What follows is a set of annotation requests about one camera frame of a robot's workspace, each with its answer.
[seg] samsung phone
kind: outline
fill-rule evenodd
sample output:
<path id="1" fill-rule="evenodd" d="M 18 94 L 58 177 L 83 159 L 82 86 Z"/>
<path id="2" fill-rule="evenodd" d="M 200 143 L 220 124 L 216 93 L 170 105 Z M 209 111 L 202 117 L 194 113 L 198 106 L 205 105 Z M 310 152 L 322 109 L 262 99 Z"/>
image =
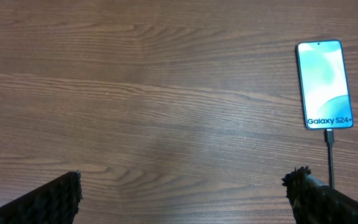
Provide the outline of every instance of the samsung phone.
<path id="1" fill-rule="evenodd" d="M 306 127 L 352 127 L 353 114 L 341 42 L 304 42 L 298 44 L 296 52 Z"/>

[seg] wooden surface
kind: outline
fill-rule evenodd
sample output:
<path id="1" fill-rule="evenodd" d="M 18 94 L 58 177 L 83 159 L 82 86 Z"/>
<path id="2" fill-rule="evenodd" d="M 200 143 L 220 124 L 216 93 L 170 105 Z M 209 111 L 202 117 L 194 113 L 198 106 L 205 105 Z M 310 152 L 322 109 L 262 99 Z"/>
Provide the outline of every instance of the wooden surface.
<path id="1" fill-rule="evenodd" d="M 328 180 L 294 52 L 321 39 L 344 46 L 358 200 L 358 1 L 0 1 L 0 206 L 79 169 L 76 224 L 294 223 L 280 179 Z"/>

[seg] wooden table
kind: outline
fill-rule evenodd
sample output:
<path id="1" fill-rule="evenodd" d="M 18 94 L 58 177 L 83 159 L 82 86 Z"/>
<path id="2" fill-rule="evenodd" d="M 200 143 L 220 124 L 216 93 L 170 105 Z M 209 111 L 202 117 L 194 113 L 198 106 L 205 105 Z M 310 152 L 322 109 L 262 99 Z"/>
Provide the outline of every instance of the wooden table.
<path id="1" fill-rule="evenodd" d="M 321 39 L 344 46 L 358 200 L 358 1 L 0 1 L 0 206 L 79 169 L 77 224 L 294 223 L 280 179 L 328 181 L 295 60 Z"/>

